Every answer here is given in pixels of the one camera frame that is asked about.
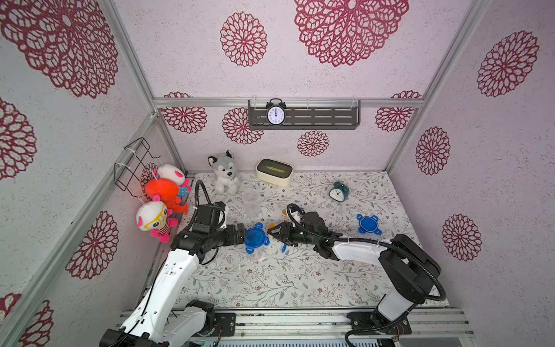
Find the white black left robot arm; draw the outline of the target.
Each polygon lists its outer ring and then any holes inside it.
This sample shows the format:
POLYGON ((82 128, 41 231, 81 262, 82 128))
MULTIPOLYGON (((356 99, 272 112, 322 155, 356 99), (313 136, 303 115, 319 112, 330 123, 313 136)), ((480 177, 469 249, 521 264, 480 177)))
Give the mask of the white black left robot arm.
POLYGON ((183 346, 196 334, 222 333, 217 328, 214 305, 200 300, 189 302, 172 323, 167 319, 186 280, 207 253, 244 244, 244 224, 230 224, 227 212, 224 202, 197 207, 192 228, 176 235, 143 300, 119 329, 108 329, 103 334, 100 346, 183 346))

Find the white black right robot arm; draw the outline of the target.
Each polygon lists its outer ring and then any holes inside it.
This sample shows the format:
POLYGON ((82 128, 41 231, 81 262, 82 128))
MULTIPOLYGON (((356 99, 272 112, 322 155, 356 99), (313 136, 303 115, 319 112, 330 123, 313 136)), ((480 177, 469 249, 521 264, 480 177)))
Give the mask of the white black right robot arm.
POLYGON ((447 298, 439 281, 441 267, 405 234, 385 241, 344 237, 331 231, 316 212, 287 209, 286 213, 290 221, 270 228, 269 236, 288 247, 312 245, 317 254, 328 260, 380 265, 393 285, 373 312, 366 312, 361 318, 348 315, 352 329, 346 336, 400 333, 414 308, 447 298))

